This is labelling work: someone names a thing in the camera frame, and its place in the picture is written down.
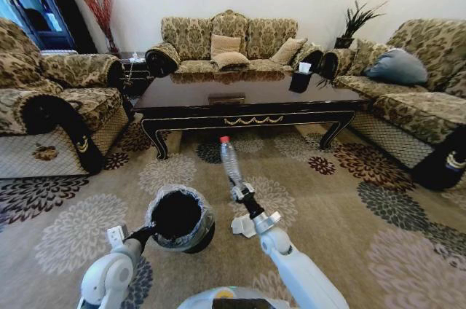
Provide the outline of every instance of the plastic bottle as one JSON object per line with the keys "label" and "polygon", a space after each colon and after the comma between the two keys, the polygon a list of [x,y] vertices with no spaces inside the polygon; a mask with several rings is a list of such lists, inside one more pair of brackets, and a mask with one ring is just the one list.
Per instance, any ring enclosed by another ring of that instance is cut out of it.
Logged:
{"label": "plastic bottle", "polygon": [[240,167],[236,158],[236,152],[233,145],[230,143],[230,137],[222,136],[220,138],[221,148],[220,156],[221,161],[224,163],[225,173],[228,176],[230,187],[241,186],[242,177]]}

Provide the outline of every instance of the red decorative branches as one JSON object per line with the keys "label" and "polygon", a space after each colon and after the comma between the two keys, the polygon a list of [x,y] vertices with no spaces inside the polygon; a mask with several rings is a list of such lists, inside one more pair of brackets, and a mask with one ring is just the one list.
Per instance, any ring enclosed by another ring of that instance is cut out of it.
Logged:
{"label": "red decorative branches", "polygon": [[107,37],[110,52],[118,52],[118,48],[114,43],[114,38],[110,29],[111,6],[113,0],[84,0],[84,2],[94,14],[97,24],[100,26],[103,34]]}

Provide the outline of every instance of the floral carpet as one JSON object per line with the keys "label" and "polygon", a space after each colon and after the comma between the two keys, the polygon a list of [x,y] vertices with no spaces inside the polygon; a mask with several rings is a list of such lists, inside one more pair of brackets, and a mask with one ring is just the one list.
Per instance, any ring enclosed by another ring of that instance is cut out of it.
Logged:
{"label": "floral carpet", "polygon": [[[232,133],[262,206],[281,213],[293,243],[351,308],[466,308],[466,193],[420,187],[348,130],[321,150],[322,133],[319,125]],[[0,308],[75,308],[84,272],[110,249],[106,229],[140,227],[170,183],[207,198],[213,241],[198,254],[150,241],[122,308],[176,308],[218,286],[253,287],[296,305],[257,237],[231,232],[245,209],[229,199],[217,140],[184,133],[179,152],[159,162],[136,121],[96,176],[0,181]]]}

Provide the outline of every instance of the blue pillow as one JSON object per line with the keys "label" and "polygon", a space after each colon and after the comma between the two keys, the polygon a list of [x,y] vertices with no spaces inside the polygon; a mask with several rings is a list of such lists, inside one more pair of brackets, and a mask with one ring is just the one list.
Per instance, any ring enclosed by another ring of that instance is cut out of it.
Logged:
{"label": "blue pillow", "polygon": [[376,80],[398,85],[418,85],[427,81],[427,70],[414,55],[402,49],[390,50],[379,56],[364,74]]}

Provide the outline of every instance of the potted plant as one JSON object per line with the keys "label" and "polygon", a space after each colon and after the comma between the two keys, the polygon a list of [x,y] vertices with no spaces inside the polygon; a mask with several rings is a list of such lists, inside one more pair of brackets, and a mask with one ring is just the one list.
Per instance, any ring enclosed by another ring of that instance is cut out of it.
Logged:
{"label": "potted plant", "polygon": [[94,14],[97,24],[105,35],[108,52],[119,58],[119,49],[115,44],[114,37],[110,29],[113,0],[84,0],[84,2]]}
{"label": "potted plant", "polygon": [[384,6],[385,4],[386,2],[378,5],[377,7],[373,9],[363,11],[367,3],[360,6],[358,1],[355,1],[356,10],[353,11],[352,8],[347,9],[347,14],[345,16],[345,20],[347,21],[347,29],[341,35],[341,37],[336,38],[335,48],[349,48],[352,41],[354,40],[352,36],[353,34],[355,34],[357,30],[359,30],[370,19],[374,19],[375,17],[384,15],[384,14],[376,14],[376,11],[382,6]]}

